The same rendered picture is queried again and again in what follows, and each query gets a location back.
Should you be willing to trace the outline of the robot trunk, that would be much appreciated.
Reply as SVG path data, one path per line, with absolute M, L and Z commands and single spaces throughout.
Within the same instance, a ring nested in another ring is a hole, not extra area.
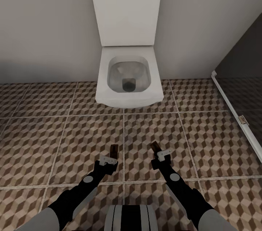
M 152 205 L 110 205 L 104 231 L 158 231 Z

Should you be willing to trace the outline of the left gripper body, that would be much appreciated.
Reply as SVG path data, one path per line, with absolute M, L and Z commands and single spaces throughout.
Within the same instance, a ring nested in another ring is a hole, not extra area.
M 99 163 L 100 163 L 100 161 L 98 161 L 98 160 L 95 161 L 94 170 L 99 170 L 102 173 L 103 178 L 104 178 L 105 174 L 112 175 L 113 170 L 114 170 L 113 164 L 107 163 L 106 165 L 102 166 Z

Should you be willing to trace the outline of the mousetrap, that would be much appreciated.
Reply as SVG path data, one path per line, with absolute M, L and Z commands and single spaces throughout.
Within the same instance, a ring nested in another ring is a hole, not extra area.
M 118 159 L 118 144 L 111 144 L 110 158 Z
M 152 148 L 152 150 L 154 151 L 154 153 L 157 155 L 157 152 L 162 151 L 162 149 L 160 148 L 160 146 L 158 145 L 158 143 L 155 141 L 152 144 L 150 144 L 150 147 Z M 158 155 L 157 155 L 158 157 Z

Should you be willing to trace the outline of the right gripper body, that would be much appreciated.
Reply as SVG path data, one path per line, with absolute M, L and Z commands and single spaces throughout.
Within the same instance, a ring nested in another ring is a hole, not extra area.
M 170 164 L 171 164 L 170 155 L 165 155 L 164 158 L 165 158 L 165 160 L 162 161 L 162 162 L 159 161 L 158 158 L 151 160 L 153 170 L 159 169 L 160 172 L 162 172 L 163 167 L 170 166 Z

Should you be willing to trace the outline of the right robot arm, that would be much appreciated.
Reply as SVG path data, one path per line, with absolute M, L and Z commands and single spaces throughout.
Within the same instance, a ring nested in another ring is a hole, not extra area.
M 165 186 L 185 214 L 188 220 L 192 220 L 198 231 L 238 231 L 225 220 L 197 189 L 191 189 L 184 180 L 176 173 L 171 164 L 171 148 L 154 153 L 155 159 L 151 160 L 153 170 L 159 169 L 164 179 Z

